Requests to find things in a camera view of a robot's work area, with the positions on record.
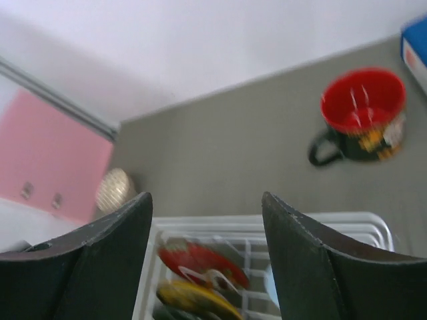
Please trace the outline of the patterned small bowl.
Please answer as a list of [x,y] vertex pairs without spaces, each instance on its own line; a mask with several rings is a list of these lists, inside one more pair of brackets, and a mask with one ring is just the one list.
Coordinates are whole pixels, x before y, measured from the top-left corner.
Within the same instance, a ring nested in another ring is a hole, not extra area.
[[131,177],[123,169],[114,168],[99,184],[95,202],[102,213],[110,214],[136,195]]

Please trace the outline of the red floral bowl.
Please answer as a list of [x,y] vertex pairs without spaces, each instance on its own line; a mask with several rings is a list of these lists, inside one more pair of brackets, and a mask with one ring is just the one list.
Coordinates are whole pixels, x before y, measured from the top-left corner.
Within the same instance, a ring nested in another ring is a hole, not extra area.
[[231,291],[250,286],[243,269],[211,246],[180,239],[160,245],[157,255],[172,272],[192,283]]

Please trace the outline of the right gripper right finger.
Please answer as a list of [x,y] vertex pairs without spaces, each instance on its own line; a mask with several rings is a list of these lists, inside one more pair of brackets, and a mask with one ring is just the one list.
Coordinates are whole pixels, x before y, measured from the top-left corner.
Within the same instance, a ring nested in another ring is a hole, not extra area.
[[425,319],[426,260],[343,235],[265,192],[262,217],[283,319]]

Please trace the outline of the light blue cup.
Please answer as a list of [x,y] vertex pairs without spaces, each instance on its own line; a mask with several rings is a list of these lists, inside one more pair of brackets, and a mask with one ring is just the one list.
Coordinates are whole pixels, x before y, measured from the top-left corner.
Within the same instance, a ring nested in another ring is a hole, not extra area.
[[273,302],[273,304],[279,308],[280,304],[278,301],[278,295],[276,292],[276,285],[274,281],[274,275],[272,272],[271,265],[268,265],[268,267],[265,270],[264,274],[264,287],[266,289],[266,293],[268,294],[270,300]]

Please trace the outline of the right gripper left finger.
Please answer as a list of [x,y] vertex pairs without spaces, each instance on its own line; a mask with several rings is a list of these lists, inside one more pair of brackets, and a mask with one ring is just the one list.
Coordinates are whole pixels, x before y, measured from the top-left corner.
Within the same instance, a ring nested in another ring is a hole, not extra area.
[[92,223],[1,254],[2,319],[131,319],[153,199],[141,193]]

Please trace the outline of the black skull mug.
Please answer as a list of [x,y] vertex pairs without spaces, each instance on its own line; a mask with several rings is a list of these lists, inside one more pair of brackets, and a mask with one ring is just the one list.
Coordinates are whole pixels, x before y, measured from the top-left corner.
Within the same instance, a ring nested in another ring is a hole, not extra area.
[[383,161],[402,146],[406,130],[406,88],[395,73],[361,68],[333,80],[322,93],[327,129],[308,151],[315,167],[335,161]]

